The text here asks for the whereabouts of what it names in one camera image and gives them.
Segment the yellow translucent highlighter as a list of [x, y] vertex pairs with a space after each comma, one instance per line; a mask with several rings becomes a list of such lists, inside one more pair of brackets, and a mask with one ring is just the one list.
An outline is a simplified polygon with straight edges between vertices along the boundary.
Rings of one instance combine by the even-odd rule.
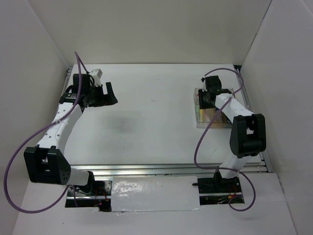
[[200, 122], [206, 122], [205, 109], [199, 109], [199, 119]]

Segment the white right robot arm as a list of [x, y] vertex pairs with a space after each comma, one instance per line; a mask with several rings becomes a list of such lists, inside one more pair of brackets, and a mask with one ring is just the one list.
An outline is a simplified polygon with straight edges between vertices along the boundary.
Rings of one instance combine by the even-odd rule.
[[213, 181], [215, 190], [224, 192], [230, 179], [238, 176], [252, 157], [266, 149], [266, 122], [262, 114], [246, 109], [229, 89], [223, 89], [217, 75], [202, 78], [204, 88], [198, 91], [200, 109], [216, 108], [232, 123], [230, 133], [231, 155], [219, 166], [219, 177]]

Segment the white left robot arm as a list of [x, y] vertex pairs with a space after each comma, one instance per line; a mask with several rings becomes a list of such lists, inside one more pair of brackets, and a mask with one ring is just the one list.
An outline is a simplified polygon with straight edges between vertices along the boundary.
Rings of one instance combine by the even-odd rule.
[[96, 191], [93, 173], [72, 168], [64, 152], [74, 126], [86, 108], [109, 106], [118, 102], [110, 82], [103, 88], [101, 76], [100, 69], [92, 70], [88, 74], [73, 75], [72, 85], [59, 100], [53, 120], [56, 124], [48, 128], [35, 147], [27, 147], [23, 153], [31, 182], [73, 185], [85, 195], [92, 195]]

